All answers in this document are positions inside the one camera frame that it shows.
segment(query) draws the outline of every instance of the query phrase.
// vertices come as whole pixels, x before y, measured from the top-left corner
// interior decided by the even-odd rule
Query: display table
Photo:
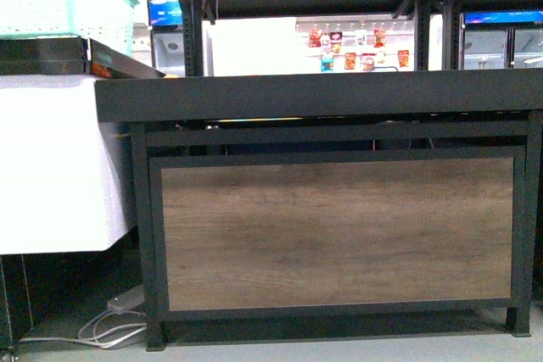
[[[165,320],[482,307],[528,336],[542,74],[97,83],[131,127],[149,349]]]

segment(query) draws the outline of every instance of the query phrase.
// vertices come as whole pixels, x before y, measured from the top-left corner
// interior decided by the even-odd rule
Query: refrigerator
[[[185,76],[182,12],[178,0],[148,0],[153,68]]]
[[[466,14],[463,69],[543,67],[543,11]]]

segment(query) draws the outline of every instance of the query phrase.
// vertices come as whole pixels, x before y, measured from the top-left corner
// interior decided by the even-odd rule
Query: black shelf post
[[[428,0],[415,0],[413,11],[415,20],[415,71],[427,71],[430,50],[430,3]]]
[[[443,0],[443,70],[460,68],[461,0]]]

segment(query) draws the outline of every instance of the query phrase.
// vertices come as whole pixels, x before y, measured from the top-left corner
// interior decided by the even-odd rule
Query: wooden panel
[[[511,297],[512,159],[162,170],[170,310]]]

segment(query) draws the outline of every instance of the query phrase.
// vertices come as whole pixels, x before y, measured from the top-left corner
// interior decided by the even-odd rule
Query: blue display screen
[[[149,25],[180,25],[181,6],[178,0],[149,0]]]
[[[534,23],[543,22],[543,10],[525,12],[468,13],[465,16],[467,25],[487,25],[500,23]]]

